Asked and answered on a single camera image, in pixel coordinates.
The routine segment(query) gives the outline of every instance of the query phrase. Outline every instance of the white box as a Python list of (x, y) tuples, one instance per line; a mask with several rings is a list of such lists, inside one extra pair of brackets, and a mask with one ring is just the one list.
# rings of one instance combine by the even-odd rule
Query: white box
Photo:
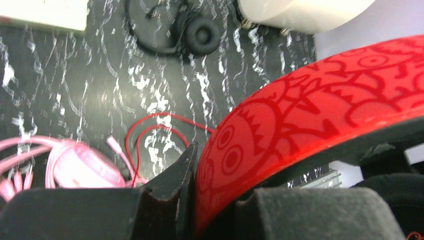
[(84, 34), (89, 0), (0, 0), (0, 23)]

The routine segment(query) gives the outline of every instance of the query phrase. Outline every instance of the white wall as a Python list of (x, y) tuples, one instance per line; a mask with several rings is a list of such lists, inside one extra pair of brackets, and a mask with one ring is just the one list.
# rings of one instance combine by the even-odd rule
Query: white wall
[[(315, 35), (317, 59), (385, 40), (424, 34), (424, 0), (376, 0), (346, 24)], [(361, 181), (359, 167), (335, 161), (330, 168), (341, 172), (341, 187)]]

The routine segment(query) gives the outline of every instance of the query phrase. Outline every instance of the black headphone ear cushion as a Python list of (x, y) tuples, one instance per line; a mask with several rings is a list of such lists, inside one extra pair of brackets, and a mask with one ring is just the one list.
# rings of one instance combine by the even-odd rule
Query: black headphone ear cushion
[(376, 191), (390, 206), (405, 236), (412, 232), (424, 236), (424, 176), (408, 173), (378, 175), (353, 187)]
[(221, 42), (221, 34), (214, 21), (205, 16), (191, 19), (184, 31), (184, 43), (187, 50), (194, 55), (213, 53)]
[(176, 16), (172, 25), (172, 34), (175, 41), (180, 40), (180, 37), (183, 34), (184, 24), (186, 23), (185, 21), (189, 21), (188, 16), (188, 11), (182, 11)]

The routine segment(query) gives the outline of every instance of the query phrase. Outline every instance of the pink wire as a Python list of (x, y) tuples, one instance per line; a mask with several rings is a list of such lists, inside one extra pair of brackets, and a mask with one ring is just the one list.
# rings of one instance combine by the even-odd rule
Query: pink wire
[[(125, 162), (125, 165), (129, 169), (131, 179), (130, 181), (126, 182), (126, 186), (130, 187), (134, 181), (146, 183), (147, 180), (141, 177), (136, 177), (136, 174), (132, 168), (132, 165), (130, 161), (128, 160), (127, 156), (122, 151), (121, 147), (119, 146), (119, 143), (111, 136), (108, 138), (107, 143), (110, 145), (110, 147), (119, 154), (119, 156), (122, 158), (122, 160)], [(45, 187), (46, 188), (55, 188), (55, 179), (54, 179), (54, 169), (56, 166), (56, 163), (60, 159), (62, 153), (66, 151), (68, 148), (71, 148), (75, 141), (71, 139), (55, 139), (50, 138), (46, 136), (32, 136), (29, 139), (22, 139), (20, 137), (12, 137), (5, 140), (0, 141), (0, 151), (15, 146), (17, 144), (37, 144), (40, 146), (32, 148), (28, 152), (23, 152), (21, 154), (13, 154), (11, 156), (8, 156), (0, 161), (0, 175), (5, 173), (6, 171), (10, 170), (14, 166), (26, 161), (27, 159), (31, 157), (39, 156), (43, 153), (51, 151), (51, 153), (48, 156), (47, 164), (46, 164), (46, 172), (45, 172)], [(30, 170), (25, 174), (25, 180), (22, 182), (22, 175), (20, 173), (16, 173), (14, 175), (14, 193), (17, 193), (21, 190), (26, 190), (31, 187), (32, 180), (33, 180), (33, 173)], [(0, 194), (3, 196), (8, 196), (13, 193), (11, 192), (10, 184), (4, 183), (0, 184)]]

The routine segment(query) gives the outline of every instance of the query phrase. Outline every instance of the cartoon face pattern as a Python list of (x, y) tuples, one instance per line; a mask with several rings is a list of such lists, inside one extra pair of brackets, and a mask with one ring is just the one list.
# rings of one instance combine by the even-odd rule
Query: cartoon face pattern
[(198, 233), (239, 195), (326, 148), (424, 116), (424, 35), (337, 54), (291, 72), (225, 117), (200, 156)]

